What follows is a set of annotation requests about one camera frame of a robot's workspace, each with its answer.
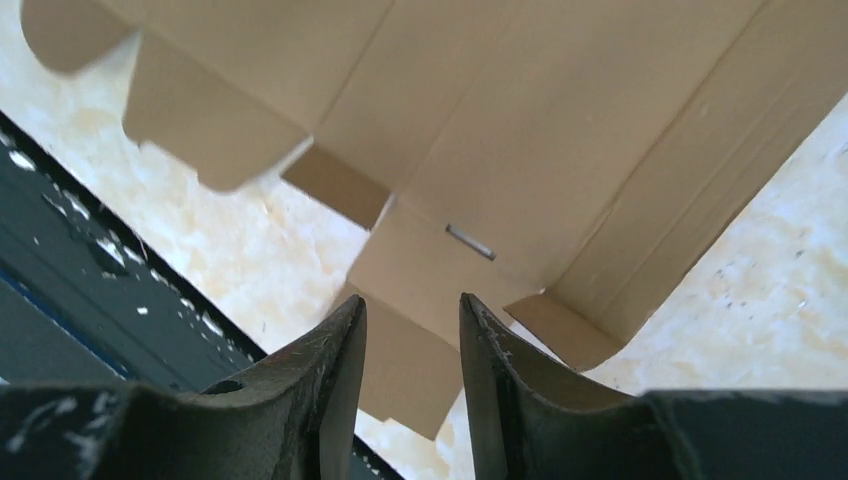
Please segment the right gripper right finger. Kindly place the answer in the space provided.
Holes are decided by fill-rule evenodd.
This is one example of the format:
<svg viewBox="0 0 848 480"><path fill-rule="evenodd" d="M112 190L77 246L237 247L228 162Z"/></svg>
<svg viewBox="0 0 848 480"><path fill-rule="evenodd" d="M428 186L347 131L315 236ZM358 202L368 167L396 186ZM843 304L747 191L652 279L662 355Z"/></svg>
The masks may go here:
<svg viewBox="0 0 848 480"><path fill-rule="evenodd" d="M553 360L472 294L460 353L479 479L843 479L847 394L631 396Z"/></svg>

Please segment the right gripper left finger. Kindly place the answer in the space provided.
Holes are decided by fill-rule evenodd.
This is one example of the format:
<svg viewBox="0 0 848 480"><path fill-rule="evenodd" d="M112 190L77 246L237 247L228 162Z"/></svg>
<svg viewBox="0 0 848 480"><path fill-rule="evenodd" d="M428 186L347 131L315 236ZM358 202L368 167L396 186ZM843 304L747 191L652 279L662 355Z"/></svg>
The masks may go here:
<svg viewBox="0 0 848 480"><path fill-rule="evenodd" d="M316 327L200 393L136 381L1 389L5 479L346 479L367 311Z"/></svg>

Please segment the brown cardboard box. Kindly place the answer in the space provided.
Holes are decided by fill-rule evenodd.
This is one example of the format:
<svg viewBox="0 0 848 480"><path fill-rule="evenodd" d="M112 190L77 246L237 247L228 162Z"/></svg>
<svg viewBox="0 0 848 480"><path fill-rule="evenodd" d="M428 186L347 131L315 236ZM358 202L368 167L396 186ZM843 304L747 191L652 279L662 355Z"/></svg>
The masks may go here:
<svg viewBox="0 0 848 480"><path fill-rule="evenodd" d="M361 408L434 438L477 295L569 366L642 327L847 90L843 1L26 1L75 74L132 34L126 135L370 231Z"/></svg>

